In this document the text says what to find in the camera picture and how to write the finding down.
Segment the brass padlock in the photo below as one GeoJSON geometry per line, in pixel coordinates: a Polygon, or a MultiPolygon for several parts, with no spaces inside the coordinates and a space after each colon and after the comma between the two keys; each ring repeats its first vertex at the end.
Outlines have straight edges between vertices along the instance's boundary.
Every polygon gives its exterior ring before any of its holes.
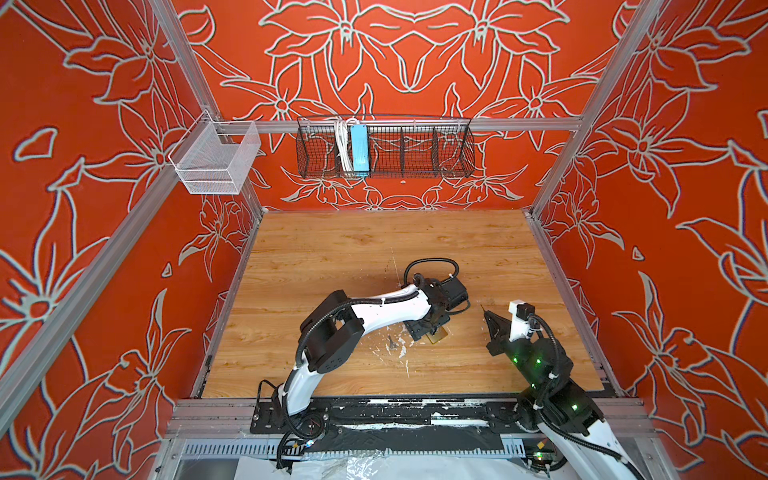
{"type": "Polygon", "coordinates": [[[431,344],[437,344],[448,336],[448,330],[444,327],[438,327],[434,331],[430,331],[426,334],[427,339],[431,344]]]}

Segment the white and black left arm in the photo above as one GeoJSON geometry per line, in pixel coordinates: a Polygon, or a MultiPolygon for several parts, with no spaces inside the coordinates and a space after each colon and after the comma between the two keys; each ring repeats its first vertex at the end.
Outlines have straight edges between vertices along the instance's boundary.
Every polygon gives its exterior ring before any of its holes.
{"type": "Polygon", "coordinates": [[[459,274],[453,259],[417,259],[405,268],[401,289],[355,298],[336,290],[305,319],[285,382],[260,382],[273,389],[277,424],[287,428],[277,447],[277,469],[289,467],[284,458],[288,447],[309,446],[325,434],[327,415],[307,411],[311,398],[323,377],[346,363],[365,335],[402,323],[414,341],[440,341],[444,325],[471,306],[459,274]]]}

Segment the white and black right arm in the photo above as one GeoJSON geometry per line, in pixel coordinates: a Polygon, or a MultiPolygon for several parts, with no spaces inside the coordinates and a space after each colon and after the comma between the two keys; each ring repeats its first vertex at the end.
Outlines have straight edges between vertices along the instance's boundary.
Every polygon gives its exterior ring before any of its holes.
{"type": "Polygon", "coordinates": [[[510,318],[483,312],[492,356],[504,355],[528,383],[516,395],[513,422],[541,433],[551,445],[527,454],[524,467],[550,476],[565,466],[581,479],[642,479],[603,411],[572,378],[573,361],[552,327],[523,301],[509,305],[510,318]]]}

